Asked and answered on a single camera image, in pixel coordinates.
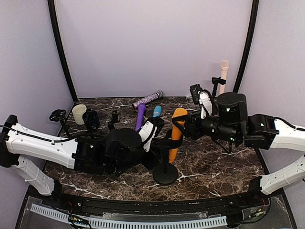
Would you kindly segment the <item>black corner frame post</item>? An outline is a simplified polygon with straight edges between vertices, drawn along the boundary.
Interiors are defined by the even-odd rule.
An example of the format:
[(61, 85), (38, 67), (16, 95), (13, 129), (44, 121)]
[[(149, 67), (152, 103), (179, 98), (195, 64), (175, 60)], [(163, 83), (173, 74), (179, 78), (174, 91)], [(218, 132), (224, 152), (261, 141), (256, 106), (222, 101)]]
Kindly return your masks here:
[(255, 31), (258, 8), (259, 8), (259, 0), (253, 0), (252, 1), (252, 6), (251, 6), (251, 13), (250, 13), (250, 19), (249, 19), (249, 25), (248, 25), (246, 40), (245, 40), (245, 44), (244, 44), (243, 55), (242, 55), (242, 58), (241, 58), (239, 70), (238, 70), (236, 80), (235, 80), (235, 83), (234, 83), (234, 87), (233, 87), (233, 92), (234, 93), (239, 92), (239, 89), (241, 87), (241, 83), (242, 83), (242, 80), (243, 80), (243, 77), (244, 77), (244, 73), (245, 73), (245, 70), (246, 70), (246, 65), (247, 65), (247, 62), (248, 62), (250, 49), (251, 49), (251, 46), (252, 46), (252, 41), (253, 41), (253, 36), (254, 36), (254, 31)]
[(49, 9), (53, 36), (54, 36), (58, 56), (59, 56), (60, 63), (61, 63), (61, 68), (64, 73), (65, 81), (67, 83), (71, 98), (74, 102), (76, 102), (78, 100), (78, 97), (77, 97), (76, 90), (75, 90), (75, 87), (72, 82), (72, 77), (70, 74), (65, 51), (63, 48), (62, 40), (61, 40), (61, 33), (60, 33), (57, 13), (56, 13), (56, 9), (55, 9), (55, 1), (47, 0), (47, 4), (48, 4), (48, 9)]

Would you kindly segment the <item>black stand holding blue microphone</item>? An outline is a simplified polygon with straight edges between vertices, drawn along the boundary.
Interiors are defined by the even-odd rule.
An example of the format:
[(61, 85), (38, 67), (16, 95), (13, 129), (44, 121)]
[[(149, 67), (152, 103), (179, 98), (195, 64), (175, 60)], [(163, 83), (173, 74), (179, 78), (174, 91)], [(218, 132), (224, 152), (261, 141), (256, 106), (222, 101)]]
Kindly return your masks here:
[(111, 116), (111, 119), (110, 121), (107, 123), (108, 125), (108, 129), (111, 131), (115, 128), (115, 124), (116, 123), (119, 123), (120, 122), (120, 119), (121, 119), (121, 112), (117, 111), (117, 110), (114, 110), (112, 111), (112, 116)]

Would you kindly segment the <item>light blue microphone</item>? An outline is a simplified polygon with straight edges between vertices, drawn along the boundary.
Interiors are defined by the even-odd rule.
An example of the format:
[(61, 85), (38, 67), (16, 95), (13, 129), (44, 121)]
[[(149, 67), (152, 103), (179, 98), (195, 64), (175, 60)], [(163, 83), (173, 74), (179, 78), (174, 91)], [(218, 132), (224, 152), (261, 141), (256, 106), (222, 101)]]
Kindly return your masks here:
[(162, 107), (160, 105), (157, 105), (153, 111), (153, 118), (160, 117), (161, 113), (162, 113)]

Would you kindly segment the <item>orange microphone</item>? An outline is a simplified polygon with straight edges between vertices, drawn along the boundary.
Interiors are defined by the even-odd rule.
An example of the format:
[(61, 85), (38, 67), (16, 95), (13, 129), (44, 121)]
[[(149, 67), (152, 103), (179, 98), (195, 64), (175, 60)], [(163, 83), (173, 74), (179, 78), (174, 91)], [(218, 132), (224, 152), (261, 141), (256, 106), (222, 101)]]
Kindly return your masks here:
[[(186, 109), (177, 108), (174, 111), (174, 114), (172, 115), (172, 118), (184, 116), (184, 115), (187, 115), (187, 114), (188, 114), (188, 112), (187, 112)], [(171, 139), (172, 140), (179, 140), (181, 138), (181, 136), (182, 136), (182, 132), (179, 130), (178, 127), (173, 125)], [(174, 149), (169, 150), (169, 163), (172, 164), (176, 160), (177, 153), (178, 153), (178, 148), (174, 148)]]

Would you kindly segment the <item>black stand holding orange microphone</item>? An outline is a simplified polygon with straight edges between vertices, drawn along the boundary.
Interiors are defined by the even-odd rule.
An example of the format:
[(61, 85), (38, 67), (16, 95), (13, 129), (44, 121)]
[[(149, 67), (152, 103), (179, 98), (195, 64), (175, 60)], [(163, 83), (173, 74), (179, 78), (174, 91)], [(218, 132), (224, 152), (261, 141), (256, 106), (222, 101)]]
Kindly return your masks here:
[(179, 148), (183, 143), (183, 137), (178, 140), (172, 140), (172, 129), (166, 132), (162, 139), (155, 141), (156, 149), (161, 153), (161, 161), (154, 168), (152, 176), (154, 181), (161, 186), (173, 184), (178, 178), (178, 170), (176, 166), (169, 162), (169, 151)]

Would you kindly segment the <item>black stand holding white microphone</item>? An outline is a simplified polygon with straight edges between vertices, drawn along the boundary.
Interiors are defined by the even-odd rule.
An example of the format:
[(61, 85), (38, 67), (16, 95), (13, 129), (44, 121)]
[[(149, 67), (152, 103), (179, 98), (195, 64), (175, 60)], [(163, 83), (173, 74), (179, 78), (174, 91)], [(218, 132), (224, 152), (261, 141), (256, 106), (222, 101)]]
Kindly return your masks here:
[(222, 79), (221, 77), (212, 77), (212, 84), (213, 84), (212, 97), (216, 97), (218, 84), (225, 85), (226, 80)]

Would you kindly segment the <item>cream white microphone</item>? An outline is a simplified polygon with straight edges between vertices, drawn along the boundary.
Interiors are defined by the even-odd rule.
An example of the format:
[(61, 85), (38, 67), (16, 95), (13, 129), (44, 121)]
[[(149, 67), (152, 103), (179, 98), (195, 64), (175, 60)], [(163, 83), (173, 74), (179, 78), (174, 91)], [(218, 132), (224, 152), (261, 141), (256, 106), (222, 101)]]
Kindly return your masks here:
[(229, 61), (228, 60), (222, 60), (221, 64), (221, 79), (224, 80), (224, 84), (220, 85), (219, 88), (219, 94), (223, 94), (225, 91), (225, 85), (226, 85), (226, 79), (227, 79), (227, 72), (229, 69)]

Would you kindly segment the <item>purple microphone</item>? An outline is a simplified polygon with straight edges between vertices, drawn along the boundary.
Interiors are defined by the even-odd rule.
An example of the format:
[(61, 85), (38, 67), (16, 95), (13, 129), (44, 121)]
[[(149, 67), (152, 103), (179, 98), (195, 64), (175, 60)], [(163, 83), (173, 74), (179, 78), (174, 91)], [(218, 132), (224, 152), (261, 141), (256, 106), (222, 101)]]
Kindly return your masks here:
[(138, 105), (138, 115), (137, 115), (135, 131), (139, 131), (142, 126), (145, 110), (146, 110), (145, 104), (141, 103)]

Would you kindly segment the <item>black front table rail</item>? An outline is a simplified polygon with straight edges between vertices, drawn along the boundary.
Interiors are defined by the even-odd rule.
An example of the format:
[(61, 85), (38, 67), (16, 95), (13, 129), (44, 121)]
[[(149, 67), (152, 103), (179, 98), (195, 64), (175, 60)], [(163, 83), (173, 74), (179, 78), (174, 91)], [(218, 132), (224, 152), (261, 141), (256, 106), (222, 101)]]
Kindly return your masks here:
[(105, 213), (166, 215), (196, 212), (224, 215), (239, 213), (242, 210), (255, 207), (262, 207), (265, 210), (271, 201), (268, 197), (251, 197), (248, 193), (242, 193), (220, 198), (183, 201), (122, 201), (62, 194), (58, 200), (44, 197), (42, 202), (50, 207), (67, 210), (69, 213), (80, 213), (88, 216)]

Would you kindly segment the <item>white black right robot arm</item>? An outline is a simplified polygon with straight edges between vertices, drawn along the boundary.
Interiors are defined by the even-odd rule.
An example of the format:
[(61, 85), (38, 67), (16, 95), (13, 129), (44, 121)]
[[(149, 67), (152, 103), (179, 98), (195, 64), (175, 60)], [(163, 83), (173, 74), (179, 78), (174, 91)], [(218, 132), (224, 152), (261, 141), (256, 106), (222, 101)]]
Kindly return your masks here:
[(185, 137), (196, 140), (209, 136), (239, 146), (268, 150), (270, 148), (305, 150), (305, 129), (288, 121), (264, 114), (247, 114), (246, 96), (224, 93), (215, 101), (194, 95), (201, 109), (178, 115), (172, 123)]

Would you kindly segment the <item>rhinestone silver-head microphone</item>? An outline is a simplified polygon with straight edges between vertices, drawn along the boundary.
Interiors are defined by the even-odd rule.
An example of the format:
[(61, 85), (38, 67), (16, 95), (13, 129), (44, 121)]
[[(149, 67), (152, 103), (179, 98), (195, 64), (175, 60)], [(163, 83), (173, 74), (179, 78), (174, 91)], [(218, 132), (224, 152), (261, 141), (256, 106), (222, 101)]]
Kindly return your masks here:
[(132, 104), (132, 107), (134, 109), (136, 109), (140, 104), (148, 104), (156, 99), (159, 99), (163, 97), (163, 91), (162, 90), (158, 90), (155, 93), (152, 93), (142, 99), (140, 99), (139, 101), (135, 102)]

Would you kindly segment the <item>white paper cup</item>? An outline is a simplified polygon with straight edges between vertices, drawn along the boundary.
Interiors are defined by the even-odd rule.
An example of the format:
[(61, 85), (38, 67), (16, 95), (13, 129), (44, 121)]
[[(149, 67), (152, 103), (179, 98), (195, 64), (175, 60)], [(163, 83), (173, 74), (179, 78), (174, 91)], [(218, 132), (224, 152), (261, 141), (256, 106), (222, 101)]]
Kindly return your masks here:
[(73, 107), (72, 115), (73, 115), (73, 118), (74, 118), (74, 121), (76, 124), (78, 124), (78, 125), (84, 124), (82, 116), (86, 112), (86, 110), (87, 110), (87, 107), (84, 104), (78, 104)]

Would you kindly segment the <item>black left corner frame post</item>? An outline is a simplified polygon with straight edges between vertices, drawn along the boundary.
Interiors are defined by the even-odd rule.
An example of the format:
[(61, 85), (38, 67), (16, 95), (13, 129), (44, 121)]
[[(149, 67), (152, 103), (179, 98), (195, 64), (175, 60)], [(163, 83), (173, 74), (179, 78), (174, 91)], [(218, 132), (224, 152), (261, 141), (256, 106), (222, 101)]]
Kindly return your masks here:
[(78, 97), (77, 97), (76, 90), (75, 90), (75, 87), (72, 82), (72, 77), (70, 74), (65, 51), (63, 48), (62, 40), (61, 40), (61, 33), (60, 33), (57, 13), (56, 13), (56, 9), (55, 9), (55, 1), (47, 0), (47, 4), (48, 4), (48, 9), (49, 9), (53, 36), (54, 36), (58, 56), (59, 56), (60, 63), (61, 63), (61, 68), (64, 73), (65, 81), (67, 83), (71, 98), (74, 102), (76, 102), (78, 100)]

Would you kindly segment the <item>black tripod shock-mount stand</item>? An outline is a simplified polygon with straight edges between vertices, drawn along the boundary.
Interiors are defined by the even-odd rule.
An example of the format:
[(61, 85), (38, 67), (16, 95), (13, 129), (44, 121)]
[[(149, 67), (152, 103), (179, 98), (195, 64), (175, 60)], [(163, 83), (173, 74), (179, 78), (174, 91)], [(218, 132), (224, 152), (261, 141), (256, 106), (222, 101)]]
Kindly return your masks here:
[(67, 117), (66, 117), (66, 110), (64, 109), (57, 109), (51, 113), (49, 116), (49, 120), (52, 122), (60, 122), (65, 134), (67, 137), (70, 137), (69, 128), (70, 126), (66, 123)]

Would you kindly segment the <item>black right corner frame post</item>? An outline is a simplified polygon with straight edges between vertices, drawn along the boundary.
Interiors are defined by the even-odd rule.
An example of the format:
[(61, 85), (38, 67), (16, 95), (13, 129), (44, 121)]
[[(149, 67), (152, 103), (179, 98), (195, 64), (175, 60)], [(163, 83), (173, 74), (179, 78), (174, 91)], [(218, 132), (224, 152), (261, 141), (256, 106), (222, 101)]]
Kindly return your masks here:
[(251, 13), (250, 13), (250, 19), (249, 19), (249, 25), (248, 25), (246, 40), (245, 40), (245, 44), (244, 44), (243, 55), (242, 55), (242, 58), (241, 58), (239, 70), (238, 70), (236, 80), (235, 80), (235, 83), (234, 83), (234, 87), (233, 87), (233, 92), (234, 93), (239, 92), (239, 89), (241, 87), (241, 83), (242, 83), (242, 80), (243, 80), (243, 77), (244, 77), (244, 73), (245, 73), (245, 70), (246, 70), (246, 65), (247, 65), (247, 62), (248, 62), (250, 49), (251, 49), (251, 46), (252, 46), (252, 41), (253, 41), (253, 36), (254, 36), (254, 31), (255, 31), (258, 8), (259, 8), (259, 0), (253, 0), (252, 1), (252, 6), (251, 6)]

